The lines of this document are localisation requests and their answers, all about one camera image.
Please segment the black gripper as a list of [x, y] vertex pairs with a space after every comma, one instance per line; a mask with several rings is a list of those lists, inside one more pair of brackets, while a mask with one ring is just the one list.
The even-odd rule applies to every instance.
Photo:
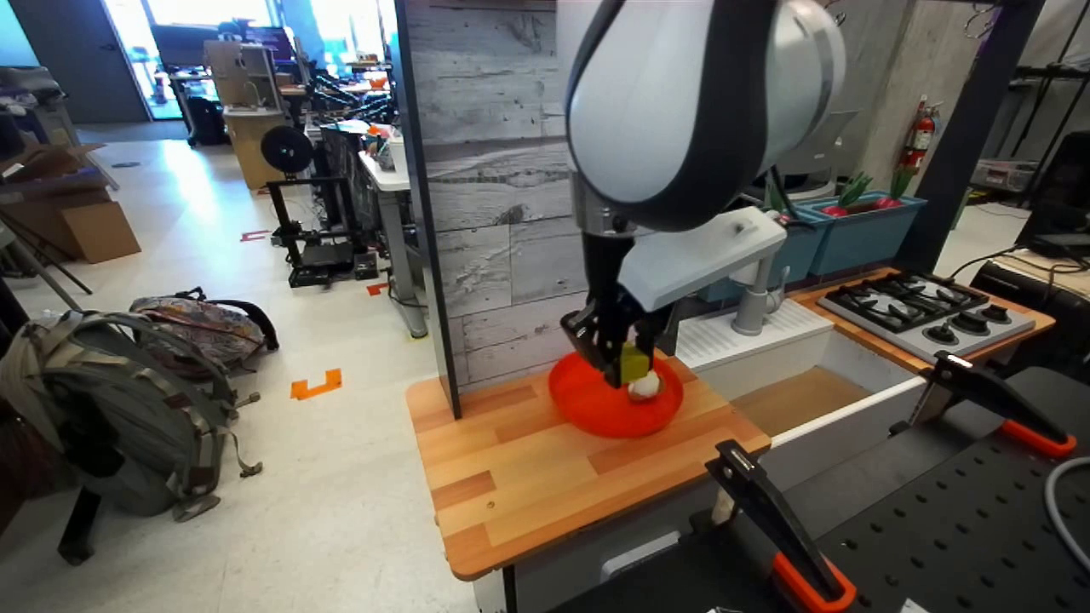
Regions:
[[558, 328], [568, 345], [602, 373], [607, 384], [625, 388], [620, 380], [620, 349], [627, 345], [641, 346], [654, 366], [657, 337], [668, 330], [673, 311], [644, 311], [625, 286], [620, 264], [635, 248], [629, 239], [586, 234], [586, 304], [568, 311]]

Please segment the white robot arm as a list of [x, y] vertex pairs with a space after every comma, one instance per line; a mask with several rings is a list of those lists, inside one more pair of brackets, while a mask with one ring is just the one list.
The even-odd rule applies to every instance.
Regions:
[[657, 392], [677, 298], [729, 273], [742, 195], [833, 111], [846, 34], [820, 0], [600, 0], [568, 65], [586, 304], [561, 317], [612, 388]]

